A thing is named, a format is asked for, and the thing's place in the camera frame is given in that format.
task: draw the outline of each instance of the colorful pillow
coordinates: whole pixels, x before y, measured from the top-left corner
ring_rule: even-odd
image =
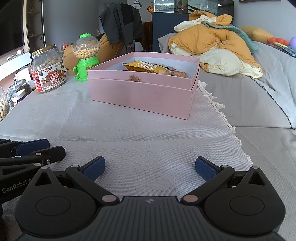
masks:
[[[240,27],[240,29],[243,30],[250,37],[251,40],[264,44],[268,44],[269,38],[274,38],[272,34],[261,28],[242,26]]]

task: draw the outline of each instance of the green towel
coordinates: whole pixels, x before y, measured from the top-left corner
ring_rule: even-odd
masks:
[[[236,26],[233,26],[233,25],[231,25],[231,26],[217,26],[217,25],[211,24],[207,21],[203,21],[202,24],[204,24],[208,27],[227,29],[227,30],[235,32],[238,36],[240,36],[246,42],[251,53],[255,53],[256,50],[258,49],[258,46],[252,42],[252,40],[249,38],[249,36],[243,30],[241,30],[240,28],[238,28]]]

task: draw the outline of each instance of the open cardboard box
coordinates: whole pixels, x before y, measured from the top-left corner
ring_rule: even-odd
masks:
[[[186,72],[188,78],[125,71],[122,63],[143,60]],[[200,70],[199,58],[166,53],[132,52],[88,70],[92,100],[188,119]],[[141,82],[129,81],[137,75]]]

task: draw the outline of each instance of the white tassel fringe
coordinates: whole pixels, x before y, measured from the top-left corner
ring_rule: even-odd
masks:
[[[236,141],[238,142],[238,144],[239,144],[240,146],[242,146],[242,142],[241,142],[241,140],[240,140],[239,138],[237,138],[237,136],[234,135],[234,134],[235,134],[235,128],[236,128],[236,127],[235,127],[235,126],[231,126],[231,125],[228,123],[228,120],[226,119],[226,116],[225,116],[222,112],[219,111],[220,109],[225,108],[225,105],[220,104],[220,103],[218,103],[217,101],[213,101],[213,99],[216,98],[216,97],[214,97],[211,93],[208,93],[208,92],[205,90],[205,87],[206,87],[206,86],[207,86],[207,84],[206,84],[205,82],[201,82],[200,80],[198,80],[198,82],[197,82],[197,89],[200,90],[200,91],[203,93],[203,96],[204,96],[204,97],[207,99],[207,101],[208,101],[208,102],[214,107],[214,109],[216,110],[216,112],[221,116],[221,118],[224,120],[224,122],[226,123],[226,125],[229,127],[231,133],[233,133],[233,136],[234,136],[234,138],[236,139]],[[252,165],[253,162],[252,162],[250,156],[247,155],[246,153],[245,153],[245,156],[246,156],[248,162]]]

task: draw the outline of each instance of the dark jacket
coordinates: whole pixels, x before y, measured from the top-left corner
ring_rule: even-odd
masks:
[[[112,3],[99,17],[111,45],[121,40],[124,40],[126,45],[130,45],[134,39],[139,39],[143,36],[140,13],[131,5]]]

